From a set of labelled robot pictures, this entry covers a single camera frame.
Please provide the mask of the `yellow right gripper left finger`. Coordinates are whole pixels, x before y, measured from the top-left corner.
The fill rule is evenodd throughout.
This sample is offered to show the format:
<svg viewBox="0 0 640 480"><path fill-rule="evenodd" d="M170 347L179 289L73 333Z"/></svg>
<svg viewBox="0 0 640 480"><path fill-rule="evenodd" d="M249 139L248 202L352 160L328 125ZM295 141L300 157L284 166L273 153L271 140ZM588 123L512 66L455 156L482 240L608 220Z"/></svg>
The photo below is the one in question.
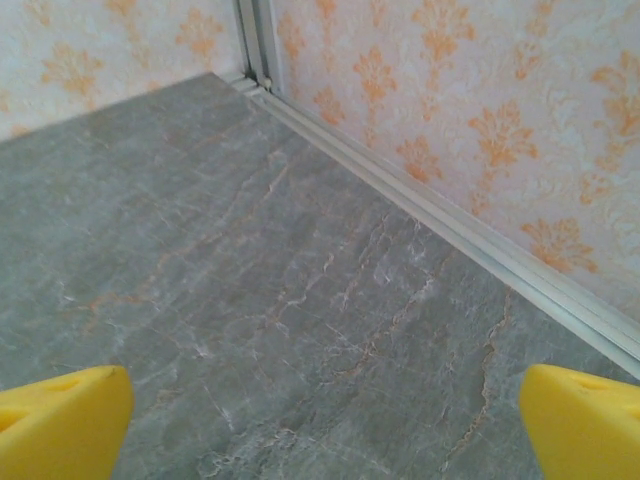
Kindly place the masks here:
<svg viewBox="0 0 640 480"><path fill-rule="evenodd" d="M116 365L0 391L0 480L110 480L133 410Z"/></svg>

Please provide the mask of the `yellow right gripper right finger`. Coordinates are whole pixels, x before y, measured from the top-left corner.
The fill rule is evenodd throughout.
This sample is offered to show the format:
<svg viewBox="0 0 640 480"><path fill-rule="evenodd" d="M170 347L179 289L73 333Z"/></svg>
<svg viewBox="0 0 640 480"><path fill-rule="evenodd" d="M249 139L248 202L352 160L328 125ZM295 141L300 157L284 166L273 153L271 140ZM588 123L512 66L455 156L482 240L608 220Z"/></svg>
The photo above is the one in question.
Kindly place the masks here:
<svg viewBox="0 0 640 480"><path fill-rule="evenodd" d="M640 480L640 386L536 364L519 408L544 480Z"/></svg>

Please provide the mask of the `aluminium table edge rail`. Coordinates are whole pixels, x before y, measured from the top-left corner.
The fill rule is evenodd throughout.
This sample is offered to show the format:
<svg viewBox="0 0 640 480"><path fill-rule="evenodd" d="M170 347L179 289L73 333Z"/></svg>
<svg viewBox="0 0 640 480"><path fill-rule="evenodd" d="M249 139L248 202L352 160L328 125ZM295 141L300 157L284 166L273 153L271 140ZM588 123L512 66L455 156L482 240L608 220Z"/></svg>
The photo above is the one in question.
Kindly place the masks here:
<svg viewBox="0 0 640 480"><path fill-rule="evenodd" d="M250 78L232 87L640 380L640 323L484 225L438 193Z"/></svg>

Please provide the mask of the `aluminium frame post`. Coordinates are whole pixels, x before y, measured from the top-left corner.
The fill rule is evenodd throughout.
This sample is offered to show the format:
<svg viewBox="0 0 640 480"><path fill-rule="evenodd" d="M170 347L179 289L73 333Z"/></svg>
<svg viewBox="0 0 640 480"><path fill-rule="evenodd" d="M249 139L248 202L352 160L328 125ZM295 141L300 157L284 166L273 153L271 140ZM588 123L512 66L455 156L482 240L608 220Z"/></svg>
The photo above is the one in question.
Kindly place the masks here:
<svg viewBox="0 0 640 480"><path fill-rule="evenodd" d="M282 94L273 0L233 0L243 56L243 73L268 92Z"/></svg>

